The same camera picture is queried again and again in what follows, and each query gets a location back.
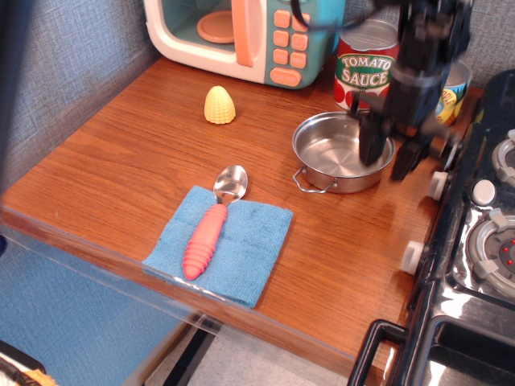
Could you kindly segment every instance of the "wooden countertop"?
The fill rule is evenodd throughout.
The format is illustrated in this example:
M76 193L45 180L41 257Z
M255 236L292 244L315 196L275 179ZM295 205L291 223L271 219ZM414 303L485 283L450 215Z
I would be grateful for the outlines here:
M160 59L2 197L2 221L348 375L374 319L406 324L413 278L400 270L402 255L428 236L438 204L426 191L439 167L427 159L395 183L389 166L377 185L351 195L301 192L292 134L339 109L333 79L331 62L312 86L292 91ZM204 120L217 84L236 105L228 125ZM469 93L458 129L479 95ZM168 285L139 264L191 187L212 189L236 163L249 174L245 199L294 213L254 310Z

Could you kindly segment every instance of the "toy microwave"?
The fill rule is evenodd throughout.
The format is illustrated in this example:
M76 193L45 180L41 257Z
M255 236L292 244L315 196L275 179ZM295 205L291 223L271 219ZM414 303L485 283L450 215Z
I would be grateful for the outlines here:
M341 24L345 0L301 0L308 23ZM308 31L290 0L144 0L146 26L166 58L284 88L315 80L338 43Z

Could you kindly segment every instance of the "blue towel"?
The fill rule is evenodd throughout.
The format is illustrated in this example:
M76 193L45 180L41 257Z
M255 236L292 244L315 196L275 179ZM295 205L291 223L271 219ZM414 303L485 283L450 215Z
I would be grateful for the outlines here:
M186 282L184 251L204 213L215 203L212 191L193 187L143 264ZM231 203L211 261L191 283L254 308L281 251L292 216L289 210L264 203L244 199Z

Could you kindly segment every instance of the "toy stove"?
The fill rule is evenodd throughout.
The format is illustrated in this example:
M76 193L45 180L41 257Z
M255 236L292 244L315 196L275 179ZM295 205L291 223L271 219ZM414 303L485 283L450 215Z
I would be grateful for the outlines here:
M429 240L406 250L408 326L374 322L348 384L364 384L380 341L398 345L386 384L515 384L515 70L490 80L482 109L434 180Z

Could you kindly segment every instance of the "orange button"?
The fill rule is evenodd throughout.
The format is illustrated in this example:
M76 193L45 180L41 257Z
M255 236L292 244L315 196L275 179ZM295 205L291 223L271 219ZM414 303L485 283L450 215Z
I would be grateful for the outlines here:
M310 22L311 16L309 14L303 14L303 17L306 23ZM297 18L293 18L293 29L300 32L307 31L307 28L303 24L301 24L300 21L297 20Z
M291 47L297 51L306 51L309 38L306 34L293 34L291 36Z
M274 62L277 64L288 64L289 54L281 48L274 49Z
M290 34L286 31L274 31L274 44L280 47L288 47Z
M300 75L300 72L296 70L276 67L272 68L272 71L270 71L270 78L272 78L272 80L277 84L282 84L283 86L296 87L303 79L303 76Z
M279 28L288 28L291 23L291 12L276 10L274 13L274 25Z
M291 54L291 67L305 68L307 63L307 55L303 52L294 52Z

